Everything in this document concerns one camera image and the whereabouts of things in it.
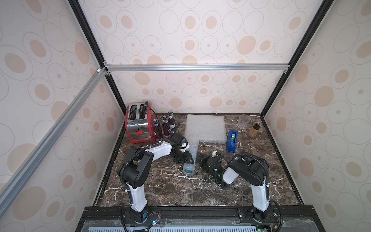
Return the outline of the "blue liquid glass bottle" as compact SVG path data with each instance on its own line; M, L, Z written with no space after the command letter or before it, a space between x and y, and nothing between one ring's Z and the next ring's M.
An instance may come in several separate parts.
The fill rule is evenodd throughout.
M186 163L183 166L183 173L185 173L186 175L194 175L195 169L196 169L195 164Z

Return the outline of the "blue tape dispenser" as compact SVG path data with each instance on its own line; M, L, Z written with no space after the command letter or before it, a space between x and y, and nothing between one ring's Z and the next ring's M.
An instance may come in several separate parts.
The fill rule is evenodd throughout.
M238 132L236 130L230 130L228 140L227 140L227 146L226 146L227 152L231 152L231 153L236 152L237 138L238 138Z

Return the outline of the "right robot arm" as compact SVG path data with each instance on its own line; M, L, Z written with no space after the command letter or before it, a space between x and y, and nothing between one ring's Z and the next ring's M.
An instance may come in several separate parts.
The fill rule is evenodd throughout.
M212 155L199 154L199 158L200 167L207 171L221 188L231 185L238 177L247 181L252 190L253 207L259 213L266 213L270 205L270 167L265 159L247 152L240 152L224 168L222 167L224 156L217 151L214 151Z

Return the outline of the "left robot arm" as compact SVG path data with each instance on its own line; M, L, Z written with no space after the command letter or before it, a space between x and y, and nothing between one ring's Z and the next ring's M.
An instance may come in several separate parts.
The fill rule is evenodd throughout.
M147 206L144 184L153 161L170 156L177 163L194 164L194 158L188 151L189 147L190 144L183 135L174 133L155 144L144 147L133 145L129 149L117 174L129 194L130 207L133 211L141 213Z

